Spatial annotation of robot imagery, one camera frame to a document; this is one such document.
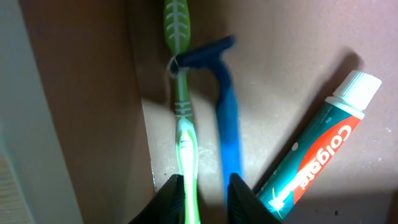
white cap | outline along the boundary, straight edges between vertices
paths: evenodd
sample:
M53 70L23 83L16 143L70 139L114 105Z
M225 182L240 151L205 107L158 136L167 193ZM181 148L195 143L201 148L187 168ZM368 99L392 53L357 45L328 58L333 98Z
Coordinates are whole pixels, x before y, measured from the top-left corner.
M333 95L362 111L368 106L380 85L380 79L364 72L352 71Z

toothpaste tube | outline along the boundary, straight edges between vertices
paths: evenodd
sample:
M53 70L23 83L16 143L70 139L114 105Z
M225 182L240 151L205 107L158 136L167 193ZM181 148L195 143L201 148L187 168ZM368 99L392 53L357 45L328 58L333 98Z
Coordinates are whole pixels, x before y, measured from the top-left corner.
M352 71L326 98L292 150L258 193L264 206L283 220L363 119L381 81Z

colgate logo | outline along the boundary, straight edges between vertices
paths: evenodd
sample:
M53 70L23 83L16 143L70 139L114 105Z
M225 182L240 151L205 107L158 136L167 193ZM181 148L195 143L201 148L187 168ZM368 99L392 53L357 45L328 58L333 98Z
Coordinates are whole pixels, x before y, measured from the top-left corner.
M298 175L302 176L302 182L300 187L305 190L306 186L315 178L322 166L324 166L334 155L335 149L338 149L341 144L346 141L348 136L351 134L351 126L344 125L338 130L338 135L334 136L329 145L319 148L316 157L302 169Z

razor head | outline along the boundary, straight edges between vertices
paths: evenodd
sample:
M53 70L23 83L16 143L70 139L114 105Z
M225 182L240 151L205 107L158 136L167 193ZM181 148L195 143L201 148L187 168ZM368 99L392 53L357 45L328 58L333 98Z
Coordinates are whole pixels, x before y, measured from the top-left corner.
M207 61L219 59L224 50L234 45L235 40L235 36L229 35L197 49L178 54L170 64L170 71L176 74L181 68L201 69L207 67Z

toothbrush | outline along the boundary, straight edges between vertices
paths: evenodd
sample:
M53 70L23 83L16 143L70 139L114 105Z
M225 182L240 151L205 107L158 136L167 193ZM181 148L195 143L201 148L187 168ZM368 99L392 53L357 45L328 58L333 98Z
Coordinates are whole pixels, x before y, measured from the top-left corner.
M173 55L184 53L188 49L191 32L186 0L165 0L164 35ZM193 126L185 70L179 71L175 79L175 112L177 117L175 150L178 168L184 178L185 223L200 223L197 202L198 141Z

